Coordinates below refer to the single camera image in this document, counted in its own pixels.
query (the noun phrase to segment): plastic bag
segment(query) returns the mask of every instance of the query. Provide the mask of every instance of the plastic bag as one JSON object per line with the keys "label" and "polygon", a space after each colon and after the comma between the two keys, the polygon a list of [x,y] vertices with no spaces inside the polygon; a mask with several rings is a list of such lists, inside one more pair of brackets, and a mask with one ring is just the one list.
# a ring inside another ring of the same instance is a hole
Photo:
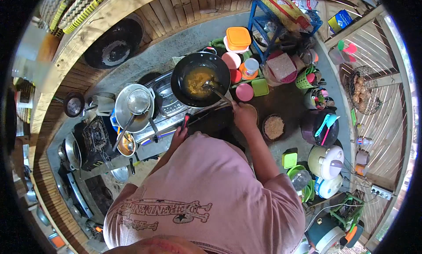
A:
{"label": "plastic bag", "polygon": [[318,1],[317,0],[293,0],[299,9],[304,10],[314,10],[317,7]]}

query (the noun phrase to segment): noodles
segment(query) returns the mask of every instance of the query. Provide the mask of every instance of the noodles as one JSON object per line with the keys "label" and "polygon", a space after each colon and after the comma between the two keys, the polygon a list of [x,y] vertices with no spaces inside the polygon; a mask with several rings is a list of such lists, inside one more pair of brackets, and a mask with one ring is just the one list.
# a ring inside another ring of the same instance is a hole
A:
{"label": "noodles", "polygon": [[185,87],[191,97],[202,99],[212,93],[209,88],[203,87],[206,81],[210,81],[210,85],[216,83],[216,74],[209,67],[196,67],[190,71],[184,79]]}

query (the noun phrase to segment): hand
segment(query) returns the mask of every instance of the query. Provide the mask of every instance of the hand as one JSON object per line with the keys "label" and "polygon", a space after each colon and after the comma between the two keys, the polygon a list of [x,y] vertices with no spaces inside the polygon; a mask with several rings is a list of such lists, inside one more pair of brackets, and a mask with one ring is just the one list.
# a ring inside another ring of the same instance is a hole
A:
{"label": "hand", "polygon": [[176,149],[186,140],[187,138],[187,127],[181,132],[182,128],[179,126],[173,134],[171,139],[170,151],[176,151]]}
{"label": "hand", "polygon": [[237,104],[232,101],[232,105],[233,112],[235,114],[235,125],[239,128],[243,135],[245,135],[245,137],[248,137],[251,132],[258,129],[256,126],[256,112],[254,109],[242,102]]}

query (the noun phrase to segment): small pan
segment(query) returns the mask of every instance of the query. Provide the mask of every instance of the small pan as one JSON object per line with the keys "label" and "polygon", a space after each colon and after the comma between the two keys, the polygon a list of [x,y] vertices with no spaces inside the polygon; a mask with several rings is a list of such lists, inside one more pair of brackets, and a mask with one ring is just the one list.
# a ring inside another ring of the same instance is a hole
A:
{"label": "small pan", "polygon": [[192,108],[204,108],[211,106],[221,98],[217,94],[197,99],[190,96],[188,88],[185,87],[185,77],[189,72],[198,67],[208,67],[216,74],[218,85],[215,87],[221,94],[225,95],[230,87],[230,70],[226,63],[217,56],[217,51],[212,47],[204,48],[213,50],[215,54],[209,52],[192,53],[179,61],[171,76],[171,90],[174,96],[183,104]]}

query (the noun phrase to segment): black wok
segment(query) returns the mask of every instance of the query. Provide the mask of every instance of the black wok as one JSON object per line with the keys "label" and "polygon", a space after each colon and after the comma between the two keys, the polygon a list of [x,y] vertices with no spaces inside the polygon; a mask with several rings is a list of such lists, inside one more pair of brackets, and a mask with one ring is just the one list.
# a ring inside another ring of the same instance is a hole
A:
{"label": "black wok", "polygon": [[[206,47],[206,49],[215,51],[212,47]],[[185,87],[184,79],[189,72],[200,66],[208,67],[215,72],[216,80],[218,81],[218,85],[215,88],[220,93],[225,95],[230,87],[230,70],[219,56],[204,51],[185,56],[177,63],[173,70],[173,74],[171,75],[171,90],[181,103],[193,108],[204,108],[221,100],[214,93],[201,99],[190,97],[188,89]]]}

